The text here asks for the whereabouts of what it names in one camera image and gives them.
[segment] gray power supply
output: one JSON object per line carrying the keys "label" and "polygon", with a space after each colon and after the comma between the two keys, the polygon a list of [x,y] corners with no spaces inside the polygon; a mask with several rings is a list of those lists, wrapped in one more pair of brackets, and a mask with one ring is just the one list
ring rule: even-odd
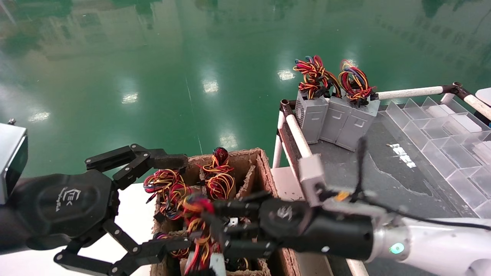
{"label": "gray power supply", "polygon": [[323,100],[329,101],[329,104],[319,139],[355,151],[358,140],[365,135],[377,116],[380,101],[370,101],[366,106],[357,107],[347,97]]}
{"label": "gray power supply", "polygon": [[307,143],[315,144],[319,140],[326,111],[327,101],[324,97],[306,100],[301,92],[298,92],[295,116]]}

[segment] cardboard compartment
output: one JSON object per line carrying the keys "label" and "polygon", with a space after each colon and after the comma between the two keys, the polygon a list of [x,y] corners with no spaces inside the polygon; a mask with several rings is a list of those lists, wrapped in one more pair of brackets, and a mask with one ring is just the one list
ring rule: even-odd
{"label": "cardboard compartment", "polygon": [[[190,157],[186,173],[183,175],[186,185],[195,186],[199,183],[204,178],[204,175],[198,165],[209,164],[211,160],[211,154]],[[235,178],[236,198],[263,190],[269,191],[273,196],[278,197],[264,150],[255,148],[229,152],[229,165],[234,168],[230,174]],[[159,202],[157,200],[156,212],[160,208]],[[166,220],[163,223],[155,221],[153,232],[184,235],[185,232],[181,231],[182,229],[183,224],[181,221]],[[180,266],[181,264],[177,259],[167,256],[162,263],[152,265],[150,276],[179,276],[181,274]],[[258,269],[256,271],[227,272],[227,276],[300,276],[295,252],[290,249],[279,249],[268,260],[259,259]]]}

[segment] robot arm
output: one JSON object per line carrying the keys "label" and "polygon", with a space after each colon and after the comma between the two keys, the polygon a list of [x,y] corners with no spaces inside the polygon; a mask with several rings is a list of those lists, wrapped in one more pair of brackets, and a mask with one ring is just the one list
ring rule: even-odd
{"label": "robot arm", "polygon": [[[366,262],[387,258],[437,275],[491,275],[491,220],[429,220],[378,204],[361,187],[365,147],[358,148],[360,177],[354,191],[328,188],[320,158],[312,156],[299,161],[306,201],[258,194],[215,202],[215,214],[202,217],[225,256],[260,258],[291,248]],[[252,217],[253,223],[224,227],[220,216]],[[244,236],[258,239],[252,243]]]}
{"label": "robot arm", "polygon": [[[18,128],[0,124],[1,129],[4,126],[7,130]],[[26,136],[18,138],[22,138],[21,143],[0,140],[2,146],[14,145],[9,148],[15,150],[4,155],[9,158],[0,164],[5,167],[2,171],[15,169],[19,171],[16,175],[23,169],[13,167],[19,163],[15,162],[16,156],[27,160],[27,147],[22,147],[27,145]],[[114,223],[119,189],[124,190],[151,168],[184,169],[188,164],[186,155],[168,155],[163,149],[147,150],[133,144],[88,158],[85,164],[87,172],[80,175],[52,174],[18,180],[18,176],[2,174],[0,184],[8,192],[2,194],[6,202],[0,205],[0,254],[67,246],[55,256],[55,262],[69,270],[97,276],[128,276],[142,265],[160,263],[170,251],[191,246],[186,237],[139,245]],[[113,179],[103,174],[119,166],[124,167]],[[92,245],[106,233],[128,252],[120,261],[112,264],[78,255],[82,247]]]}

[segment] gripper logo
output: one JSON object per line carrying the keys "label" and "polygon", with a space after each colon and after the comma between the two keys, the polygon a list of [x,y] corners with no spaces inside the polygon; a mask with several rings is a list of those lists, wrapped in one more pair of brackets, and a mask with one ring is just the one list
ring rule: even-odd
{"label": "gripper logo", "polygon": [[80,197],[80,190],[71,189],[67,191],[67,189],[68,187],[63,187],[58,194],[58,199],[56,200],[56,212],[60,210],[62,203],[65,203],[65,206],[70,206],[73,205],[73,201],[77,201]]}

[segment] dark gray table surface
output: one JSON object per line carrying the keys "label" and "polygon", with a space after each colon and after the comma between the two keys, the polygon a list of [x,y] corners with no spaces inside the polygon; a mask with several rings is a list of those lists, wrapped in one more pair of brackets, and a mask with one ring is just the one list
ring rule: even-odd
{"label": "dark gray table surface", "polygon": [[[409,213],[425,218],[476,217],[384,111],[379,112],[366,136],[368,154],[364,160],[363,184],[366,190],[377,194],[379,202],[392,207],[404,205]],[[416,167],[408,167],[388,144],[399,144]],[[356,185],[356,153],[323,141],[310,148],[313,154],[321,154],[328,184]],[[344,259],[331,256],[328,259],[336,276],[351,275]],[[370,276],[433,275],[385,259],[367,263],[366,269]]]}

